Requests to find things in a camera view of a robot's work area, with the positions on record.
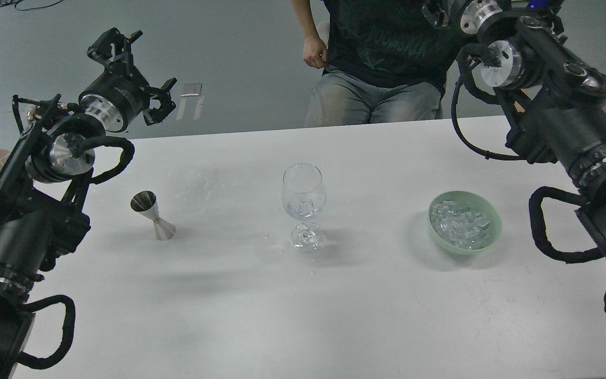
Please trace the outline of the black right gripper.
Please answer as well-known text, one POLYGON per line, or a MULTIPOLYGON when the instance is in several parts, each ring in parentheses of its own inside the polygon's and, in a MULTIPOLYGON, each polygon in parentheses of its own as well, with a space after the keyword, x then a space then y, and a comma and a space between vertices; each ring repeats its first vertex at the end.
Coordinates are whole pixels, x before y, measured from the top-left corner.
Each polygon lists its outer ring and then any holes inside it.
POLYGON ((488 20, 503 12, 497 1, 424 1, 422 14, 433 28, 476 35, 488 20))

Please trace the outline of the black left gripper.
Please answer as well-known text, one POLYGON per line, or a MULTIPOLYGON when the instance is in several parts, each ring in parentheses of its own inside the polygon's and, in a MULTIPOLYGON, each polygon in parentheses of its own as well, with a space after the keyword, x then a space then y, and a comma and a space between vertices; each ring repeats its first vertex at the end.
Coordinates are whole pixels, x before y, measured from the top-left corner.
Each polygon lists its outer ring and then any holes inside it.
POLYGON ((156 125, 176 108, 170 93, 177 83, 175 77, 166 80, 161 88, 146 86, 144 91, 128 79, 135 76, 132 44, 143 34, 138 29, 124 35, 119 29, 111 28, 87 48, 87 57, 101 64, 104 72, 82 91, 78 101, 108 132, 124 132, 140 113, 147 126, 156 125), (150 101, 158 102, 158 107, 148 108, 150 101))

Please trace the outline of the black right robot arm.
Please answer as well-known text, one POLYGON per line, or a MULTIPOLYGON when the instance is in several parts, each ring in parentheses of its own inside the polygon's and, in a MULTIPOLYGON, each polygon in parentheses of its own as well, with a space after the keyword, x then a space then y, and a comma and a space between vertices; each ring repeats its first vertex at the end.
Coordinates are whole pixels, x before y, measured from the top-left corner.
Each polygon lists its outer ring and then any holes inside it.
POLYGON ((577 188, 568 193, 541 187, 528 204, 536 248, 574 264, 606 259, 606 75, 565 47, 561 7, 561 1, 526 1, 519 8, 513 1, 425 1, 421 12, 433 28, 467 39, 456 58, 460 76, 453 96, 464 86, 484 103, 499 105, 510 125, 506 146, 513 154, 471 144, 453 101, 453 127, 461 141, 488 160, 560 162, 577 188), (542 210, 546 198, 577 207, 594 248, 563 252, 553 247, 542 210))

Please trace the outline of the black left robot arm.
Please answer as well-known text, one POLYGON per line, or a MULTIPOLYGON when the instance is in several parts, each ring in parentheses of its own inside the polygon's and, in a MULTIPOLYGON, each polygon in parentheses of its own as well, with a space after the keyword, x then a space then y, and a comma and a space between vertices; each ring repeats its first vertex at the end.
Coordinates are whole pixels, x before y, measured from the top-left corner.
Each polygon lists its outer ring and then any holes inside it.
POLYGON ((78 100, 12 98, 19 139, 0 170, 0 378, 17 365, 45 370, 74 341, 76 308, 66 295, 29 302, 59 257, 76 251, 90 230, 83 212, 89 187, 121 174, 135 154, 117 134, 142 115, 163 122, 176 108, 170 91, 149 84, 133 62, 142 36, 111 28, 87 48, 104 71, 78 100))

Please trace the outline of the person's right hand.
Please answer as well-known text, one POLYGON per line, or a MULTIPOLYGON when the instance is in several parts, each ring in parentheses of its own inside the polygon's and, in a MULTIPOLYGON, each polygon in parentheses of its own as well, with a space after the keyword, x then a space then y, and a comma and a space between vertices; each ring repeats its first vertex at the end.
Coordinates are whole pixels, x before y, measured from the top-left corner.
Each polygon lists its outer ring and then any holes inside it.
POLYGON ((302 52, 303 62, 315 69, 327 67, 327 46, 318 35, 309 35, 304 38, 304 46, 302 52))

